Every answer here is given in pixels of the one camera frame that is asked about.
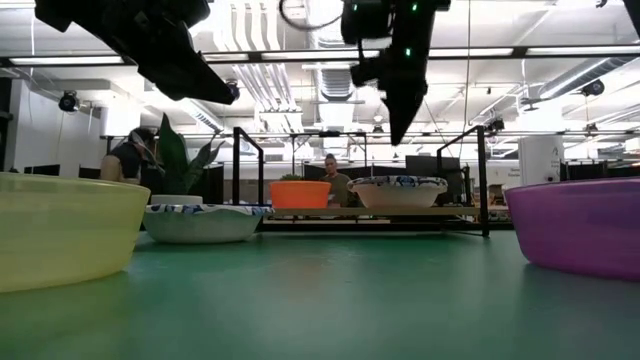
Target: dark shirt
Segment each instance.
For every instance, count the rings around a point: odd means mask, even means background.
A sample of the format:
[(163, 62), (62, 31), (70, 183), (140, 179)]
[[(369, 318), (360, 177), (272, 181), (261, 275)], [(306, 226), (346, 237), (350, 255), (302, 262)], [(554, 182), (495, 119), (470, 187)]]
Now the dark shirt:
[(142, 165), (142, 155), (138, 152), (135, 145), (131, 142), (126, 142), (117, 148), (111, 150), (109, 153), (111, 156), (115, 156), (120, 160), (120, 167), (122, 168), (122, 177), (125, 179), (137, 179), (140, 174), (140, 166)]
[(351, 181), (347, 175), (336, 174), (334, 177), (329, 175), (323, 176), (320, 181), (326, 181), (331, 183), (331, 192), (333, 199), (329, 201), (330, 204), (340, 204), (341, 207), (349, 206), (349, 190), (347, 189), (347, 183)]

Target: green leaves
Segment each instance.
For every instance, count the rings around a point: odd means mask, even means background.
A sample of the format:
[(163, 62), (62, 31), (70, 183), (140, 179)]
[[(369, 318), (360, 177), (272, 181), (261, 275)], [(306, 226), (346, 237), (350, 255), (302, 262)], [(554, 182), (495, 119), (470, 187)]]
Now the green leaves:
[(280, 178), (280, 181), (301, 181), (301, 180), (304, 180), (302, 176), (294, 175), (294, 174), (282, 175), (282, 177)]
[(189, 162), (184, 136), (176, 134), (171, 128), (167, 115), (162, 117), (160, 126), (159, 150), (164, 162), (163, 192), (168, 195), (187, 195), (191, 187), (198, 182), (204, 167), (215, 161), (224, 142), (211, 150), (211, 142), (219, 131), (205, 144), (196, 157)]

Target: white bowl with blue pattern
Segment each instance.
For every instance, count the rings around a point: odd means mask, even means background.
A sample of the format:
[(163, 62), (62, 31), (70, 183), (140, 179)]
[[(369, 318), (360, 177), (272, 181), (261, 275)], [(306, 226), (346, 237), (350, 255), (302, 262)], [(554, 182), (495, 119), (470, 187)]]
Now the white bowl with blue pattern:
[(232, 205), (149, 205), (144, 227), (157, 242), (216, 244), (245, 241), (270, 207)]
[(428, 208), (447, 191), (448, 184), (435, 177), (372, 176), (352, 180), (347, 187), (368, 208)]

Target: orange bowl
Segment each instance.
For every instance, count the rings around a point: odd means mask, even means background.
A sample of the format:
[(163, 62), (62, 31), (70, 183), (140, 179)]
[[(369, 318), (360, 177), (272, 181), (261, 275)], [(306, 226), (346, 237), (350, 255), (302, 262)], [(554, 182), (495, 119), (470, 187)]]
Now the orange bowl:
[(269, 187), (276, 209), (326, 208), (331, 191), (331, 184), (322, 181), (275, 181)]

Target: yellow bowl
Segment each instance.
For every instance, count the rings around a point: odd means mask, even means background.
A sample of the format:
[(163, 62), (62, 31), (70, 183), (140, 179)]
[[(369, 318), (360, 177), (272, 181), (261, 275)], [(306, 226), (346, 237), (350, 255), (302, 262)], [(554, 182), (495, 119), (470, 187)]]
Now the yellow bowl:
[(0, 173), (0, 293), (122, 270), (148, 198), (140, 186)]

